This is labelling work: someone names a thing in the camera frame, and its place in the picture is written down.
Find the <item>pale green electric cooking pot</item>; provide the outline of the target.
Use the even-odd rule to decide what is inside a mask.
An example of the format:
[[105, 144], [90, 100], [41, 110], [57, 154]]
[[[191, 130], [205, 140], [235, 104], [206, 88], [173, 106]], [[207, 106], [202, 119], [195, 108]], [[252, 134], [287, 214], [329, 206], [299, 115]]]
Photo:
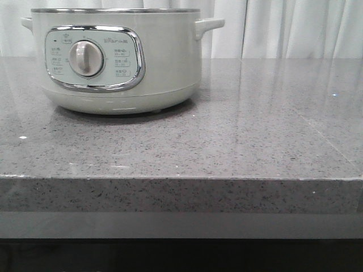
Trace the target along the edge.
[[165, 109], [201, 82], [201, 40], [224, 26], [192, 8], [34, 8], [41, 87], [55, 104], [91, 114]]

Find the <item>white curtain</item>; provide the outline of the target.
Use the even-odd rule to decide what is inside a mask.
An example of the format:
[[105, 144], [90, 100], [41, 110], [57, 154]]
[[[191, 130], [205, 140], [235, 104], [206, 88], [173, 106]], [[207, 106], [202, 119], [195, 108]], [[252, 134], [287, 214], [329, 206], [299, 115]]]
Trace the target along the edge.
[[362, 58], [361, 1], [2, 1], [2, 56], [35, 55], [20, 22], [32, 8], [198, 8], [225, 20], [204, 35], [204, 58]]

